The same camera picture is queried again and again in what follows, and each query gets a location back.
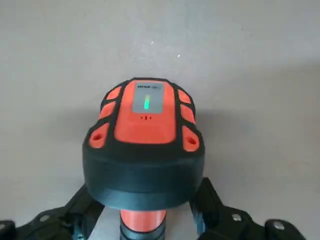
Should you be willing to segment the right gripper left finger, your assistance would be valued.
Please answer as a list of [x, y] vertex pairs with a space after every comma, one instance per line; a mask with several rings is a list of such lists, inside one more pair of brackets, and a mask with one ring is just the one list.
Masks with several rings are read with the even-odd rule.
[[13, 220], [0, 221], [2, 240], [87, 240], [105, 206], [94, 200], [84, 184], [66, 205], [40, 212], [17, 227]]

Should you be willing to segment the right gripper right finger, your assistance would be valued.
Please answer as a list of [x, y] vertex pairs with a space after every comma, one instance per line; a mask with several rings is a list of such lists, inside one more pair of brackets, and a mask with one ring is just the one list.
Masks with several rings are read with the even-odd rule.
[[244, 210], [222, 203], [209, 178], [203, 178], [189, 206], [199, 240], [304, 240], [290, 222], [268, 219], [256, 223]]

